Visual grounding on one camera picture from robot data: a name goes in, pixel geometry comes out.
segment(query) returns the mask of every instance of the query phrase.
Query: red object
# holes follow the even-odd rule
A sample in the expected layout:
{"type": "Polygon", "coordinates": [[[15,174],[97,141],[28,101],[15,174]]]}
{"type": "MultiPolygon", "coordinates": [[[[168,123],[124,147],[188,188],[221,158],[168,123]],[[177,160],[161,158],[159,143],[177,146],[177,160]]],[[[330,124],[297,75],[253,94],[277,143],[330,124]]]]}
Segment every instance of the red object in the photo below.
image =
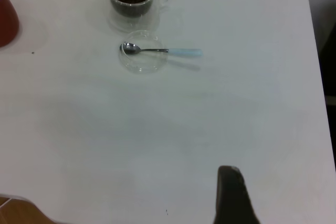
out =
{"type": "Polygon", "coordinates": [[[19,31],[19,19],[9,0],[0,0],[0,47],[9,44],[19,31]]]}

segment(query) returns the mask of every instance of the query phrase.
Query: white table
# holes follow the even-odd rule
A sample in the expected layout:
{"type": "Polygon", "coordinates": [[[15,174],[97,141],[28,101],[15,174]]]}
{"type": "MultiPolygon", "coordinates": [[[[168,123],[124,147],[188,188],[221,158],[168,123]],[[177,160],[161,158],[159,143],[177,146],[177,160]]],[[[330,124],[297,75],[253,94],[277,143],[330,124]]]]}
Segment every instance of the white table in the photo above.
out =
{"type": "Polygon", "coordinates": [[[141,75],[119,63],[105,0],[12,0],[0,193],[61,222],[205,224],[235,165],[262,223],[335,223],[308,0],[170,1],[156,33],[205,56],[141,75]]]}

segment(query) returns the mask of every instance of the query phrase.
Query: glass cup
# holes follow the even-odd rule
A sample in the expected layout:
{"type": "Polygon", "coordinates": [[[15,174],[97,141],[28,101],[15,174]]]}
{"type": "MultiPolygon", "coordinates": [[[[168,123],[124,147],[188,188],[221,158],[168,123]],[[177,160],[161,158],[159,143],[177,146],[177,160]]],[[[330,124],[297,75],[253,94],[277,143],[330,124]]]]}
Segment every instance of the glass cup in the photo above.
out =
{"type": "Polygon", "coordinates": [[[9,0],[0,0],[0,47],[9,44],[19,31],[19,19],[9,0]]]}
{"type": "Polygon", "coordinates": [[[110,24],[118,30],[130,33],[135,30],[152,30],[158,26],[160,9],[168,0],[145,0],[128,4],[119,0],[109,0],[112,9],[110,24]]]}

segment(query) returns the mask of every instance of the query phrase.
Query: clear glass dish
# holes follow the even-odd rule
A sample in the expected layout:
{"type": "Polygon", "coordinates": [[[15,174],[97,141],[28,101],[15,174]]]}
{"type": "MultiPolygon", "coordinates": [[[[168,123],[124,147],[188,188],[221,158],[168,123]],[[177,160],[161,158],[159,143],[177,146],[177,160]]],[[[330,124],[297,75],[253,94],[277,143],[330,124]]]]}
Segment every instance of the clear glass dish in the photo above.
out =
{"type": "MultiPolygon", "coordinates": [[[[164,48],[158,37],[151,31],[146,30],[134,31],[128,34],[123,42],[136,44],[141,49],[164,48]]],[[[119,50],[119,59],[131,72],[153,73],[165,65],[167,54],[163,52],[141,52],[137,55],[127,55],[122,48],[119,50]]]]}

